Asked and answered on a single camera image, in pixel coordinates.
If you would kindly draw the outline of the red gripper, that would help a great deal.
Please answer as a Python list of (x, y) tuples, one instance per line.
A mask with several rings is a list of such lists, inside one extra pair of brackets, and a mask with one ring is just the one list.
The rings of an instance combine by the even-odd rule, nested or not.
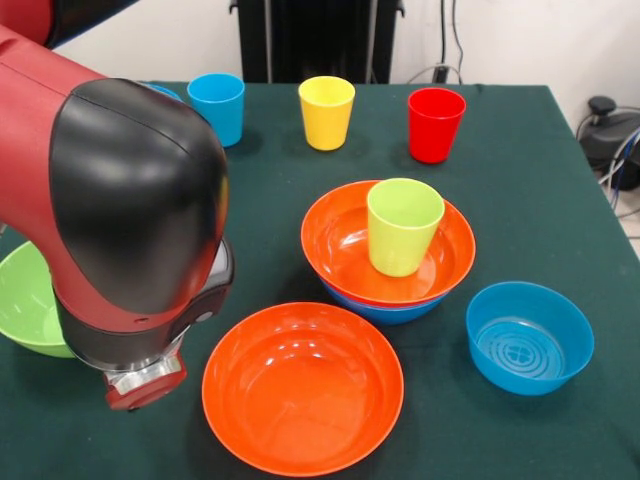
[(128, 393), (120, 393), (109, 386), (105, 399), (112, 410), (132, 411), (153, 403), (175, 390), (187, 377), (185, 370), (161, 375), (159, 378), (135, 387)]

